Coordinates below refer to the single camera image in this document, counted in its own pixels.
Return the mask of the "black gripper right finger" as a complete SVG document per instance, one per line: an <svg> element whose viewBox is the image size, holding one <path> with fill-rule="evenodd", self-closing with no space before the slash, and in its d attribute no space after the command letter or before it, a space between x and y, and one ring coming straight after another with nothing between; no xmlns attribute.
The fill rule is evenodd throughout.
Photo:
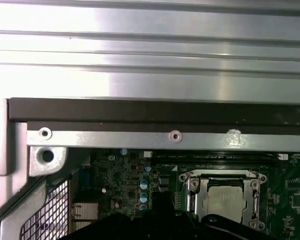
<svg viewBox="0 0 300 240"><path fill-rule="evenodd" d="M275 239L217 214L209 214L199 220L191 212L175 209L170 192L163 193L163 238L165 240Z"/></svg>

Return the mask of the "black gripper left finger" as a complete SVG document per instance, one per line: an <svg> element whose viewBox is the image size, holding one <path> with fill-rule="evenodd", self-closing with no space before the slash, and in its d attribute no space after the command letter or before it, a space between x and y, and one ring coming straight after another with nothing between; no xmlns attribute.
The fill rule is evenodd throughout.
<svg viewBox="0 0 300 240"><path fill-rule="evenodd" d="M115 213L67 235L68 240L163 240L164 193L152 195L152 208L130 219Z"/></svg>

